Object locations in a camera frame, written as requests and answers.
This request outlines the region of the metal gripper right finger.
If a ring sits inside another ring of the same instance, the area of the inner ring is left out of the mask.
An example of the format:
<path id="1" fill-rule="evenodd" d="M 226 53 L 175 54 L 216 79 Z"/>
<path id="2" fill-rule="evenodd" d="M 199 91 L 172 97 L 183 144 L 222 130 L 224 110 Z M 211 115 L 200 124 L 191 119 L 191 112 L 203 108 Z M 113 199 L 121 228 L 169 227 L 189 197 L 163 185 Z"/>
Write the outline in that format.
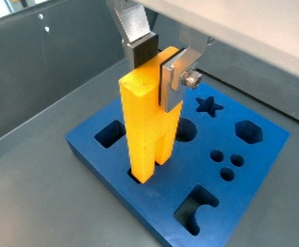
<path id="1" fill-rule="evenodd" d="M 169 112 L 183 99 L 185 88 L 196 89 L 202 75 L 195 64 L 212 45 L 214 37 L 189 27 L 181 27 L 180 41 L 187 45 L 177 50 L 160 64 L 160 97 L 159 103 Z"/>

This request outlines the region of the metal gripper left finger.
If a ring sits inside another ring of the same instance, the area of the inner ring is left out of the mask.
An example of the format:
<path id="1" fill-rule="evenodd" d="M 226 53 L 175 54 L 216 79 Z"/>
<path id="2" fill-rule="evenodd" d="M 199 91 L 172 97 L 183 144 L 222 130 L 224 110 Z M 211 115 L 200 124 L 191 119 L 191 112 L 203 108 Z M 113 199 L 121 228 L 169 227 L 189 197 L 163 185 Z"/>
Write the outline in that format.
<path id="1" fill-rule="evenodd" d="M 148 62 L 159 51 L 159 36 L 151 31 L 144 7 L 131 0 L 105 0 L 121 38 L 131 68 Z"/>

